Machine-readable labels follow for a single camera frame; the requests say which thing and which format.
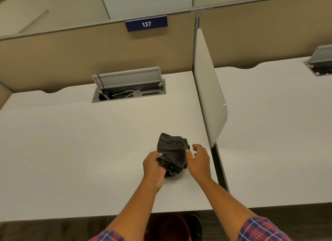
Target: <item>text 137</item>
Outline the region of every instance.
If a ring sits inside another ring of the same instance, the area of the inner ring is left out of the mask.
[[[151,21],[147,22],[142,22],[143,27],[150,27],[151,26]]]

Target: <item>hand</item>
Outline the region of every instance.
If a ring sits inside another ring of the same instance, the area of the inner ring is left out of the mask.
[[[199,185],[211,180],[210,157],[204,147],[193,144],[193,150],[197,151],[193,158],[190,150],[186,150],[188,169]]]
[[[157,158],[160,158],[162,155],[154,151],[149,153],[143,161],[143,181],[152,184],[157,189],[157,192],[163,186],[166,173],[166,169],[157,162]]]

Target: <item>blue sign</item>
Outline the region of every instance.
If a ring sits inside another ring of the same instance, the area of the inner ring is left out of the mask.
[[[125,22],[128,32],[168,27],[167,15]]]

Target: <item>white desk surface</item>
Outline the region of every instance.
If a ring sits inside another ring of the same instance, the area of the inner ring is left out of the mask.
[[[162,132],[211,154],[193,73],[163,78],[166,95],[93,104],[95,84],[13,94],[0,111],[0,221],[118,214]],[[213,161],[211,172],[217,180]],[[184,170],[165,180],[153,212],[207,209]]]
[[[247,207],[332,202],[332,76],[307,60],[216,69],[228,107],[219,157]]]

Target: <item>black shoe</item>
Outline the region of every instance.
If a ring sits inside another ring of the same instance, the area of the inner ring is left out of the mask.
[[[202,240],[202,224],[200,218],[191,214],[185,217],[185,221],[189,227],[191,240],[192,241],[201,241]]]

